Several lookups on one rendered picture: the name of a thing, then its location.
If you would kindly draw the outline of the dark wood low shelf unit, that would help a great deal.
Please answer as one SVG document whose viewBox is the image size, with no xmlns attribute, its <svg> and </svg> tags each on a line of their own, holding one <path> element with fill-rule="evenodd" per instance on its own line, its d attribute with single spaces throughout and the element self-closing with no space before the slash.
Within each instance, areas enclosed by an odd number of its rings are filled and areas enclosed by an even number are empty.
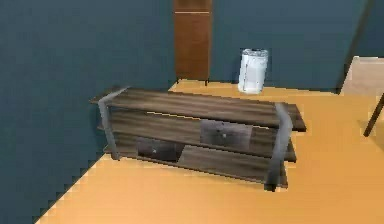
<svg viewBox="0 0 384 224">
<path fill-rule="evenodd" d="M 294 104 L 138 88 L 91 99 L 114 159 L 151 161 L 286 188 L 297 160 L 291 134 L 306 125 Z"/>
</svg>

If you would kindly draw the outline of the brown wooden tall cabinet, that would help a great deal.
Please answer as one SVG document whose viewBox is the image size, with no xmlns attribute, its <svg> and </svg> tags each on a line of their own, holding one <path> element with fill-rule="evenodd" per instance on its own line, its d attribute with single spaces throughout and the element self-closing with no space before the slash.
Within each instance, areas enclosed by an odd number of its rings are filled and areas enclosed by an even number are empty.
<svg viewBox="0 0 384 224">
<path fill-rule="evenodd" d="M 176 80 L 209 83 L 212 0 L 173 0 Z"/>
</svg>

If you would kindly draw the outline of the dark brown furniture leg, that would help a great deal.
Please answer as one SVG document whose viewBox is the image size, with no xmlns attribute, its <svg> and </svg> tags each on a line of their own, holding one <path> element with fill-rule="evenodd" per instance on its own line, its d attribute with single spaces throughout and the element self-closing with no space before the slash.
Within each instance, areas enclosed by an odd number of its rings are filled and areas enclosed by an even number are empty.
<svg viewBox="0 0 384 224">
<path fill-rule="evenodd" d="M 377 103 L 374 112 L 365 128 L 363 135 L 368 137 L 381 113 L 381 110 L 384 108 L 384 93 L 381 95 L 379 102 Z"/>
</svg>

